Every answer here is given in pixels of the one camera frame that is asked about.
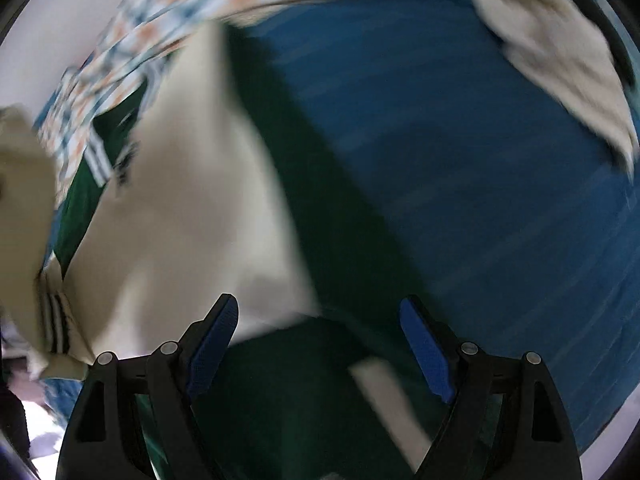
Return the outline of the green and cream varsity jacket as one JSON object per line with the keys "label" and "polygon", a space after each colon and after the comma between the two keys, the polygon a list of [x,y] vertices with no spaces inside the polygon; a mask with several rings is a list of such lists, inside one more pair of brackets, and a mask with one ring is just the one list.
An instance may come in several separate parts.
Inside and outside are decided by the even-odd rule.
{"label": "green and cream varsity jacket", "polygon": [[243,335],[314,313],[306,271],[266,153],[244,112],[224,104],[222,37],[207,26],[180,54],[152,110],[148,82],[105,115],[108,136],[137,150],[90,209],[68,304],[60,259],[40,264],[51,221],[52,166],[26,118],[1,113],[1,301],[9,367],[31,386],[43,373],[77,382],[107,344],[135,356],[175,335],[216,292],[248,303]]}

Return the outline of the blue striped bed sheet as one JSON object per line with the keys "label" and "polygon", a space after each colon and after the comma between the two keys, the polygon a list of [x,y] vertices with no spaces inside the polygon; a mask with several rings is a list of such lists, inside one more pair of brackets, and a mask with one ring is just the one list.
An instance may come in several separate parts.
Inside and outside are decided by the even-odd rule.
{"label": "blue striped bed sheet", "polygon": [[419,297],[538,352],[588,448],[639,381],[639,182],[502,55],[471,0],[333,0],[230,25],[321,313],[439,406],[398,322]]}

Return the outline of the beige cloth garment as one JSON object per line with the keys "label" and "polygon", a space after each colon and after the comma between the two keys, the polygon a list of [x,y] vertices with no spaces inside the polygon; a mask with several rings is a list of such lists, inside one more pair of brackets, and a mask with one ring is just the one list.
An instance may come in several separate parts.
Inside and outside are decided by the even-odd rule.
{"label": "beige cloth garment", "polygon": [[573,0],[473,0],[509,62],[611,145],[634,173],[639,139],[605,36]]}

